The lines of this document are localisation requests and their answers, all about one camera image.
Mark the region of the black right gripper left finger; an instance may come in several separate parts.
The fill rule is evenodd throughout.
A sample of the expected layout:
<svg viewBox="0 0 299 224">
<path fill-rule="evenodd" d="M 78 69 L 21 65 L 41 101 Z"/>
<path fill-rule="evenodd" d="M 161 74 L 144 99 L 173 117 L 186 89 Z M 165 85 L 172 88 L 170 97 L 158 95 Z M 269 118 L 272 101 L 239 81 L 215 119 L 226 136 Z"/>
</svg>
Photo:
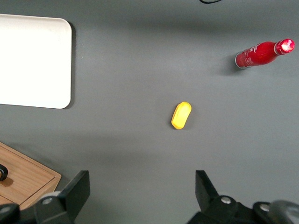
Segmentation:
<svg viewBox="0 0 299 224">
<path fill-rule="evenodd" d="M 47 193 L 21 210 L 16 203 L 0 206 L 2 224 L 73 224 L 90 196 L 89 171 L 80 171 L 61 191 Z"/>
</svg>

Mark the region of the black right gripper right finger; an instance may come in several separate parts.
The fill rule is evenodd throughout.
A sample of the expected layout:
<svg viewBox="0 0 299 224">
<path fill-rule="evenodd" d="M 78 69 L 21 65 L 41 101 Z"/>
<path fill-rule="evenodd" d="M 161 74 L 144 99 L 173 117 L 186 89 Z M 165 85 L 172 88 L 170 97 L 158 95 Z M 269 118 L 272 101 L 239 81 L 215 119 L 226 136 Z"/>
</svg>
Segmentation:
<svg viewBox="0 0 299 224">
<path fill-rule="evenodd" d="M 189 224 L 297 224 L 299 205 L 286 200 L 256 202 L 248 208 L 230 196 L 219 195 L 204 170 L 195 175 L 200 211 Z"/>
</svg>

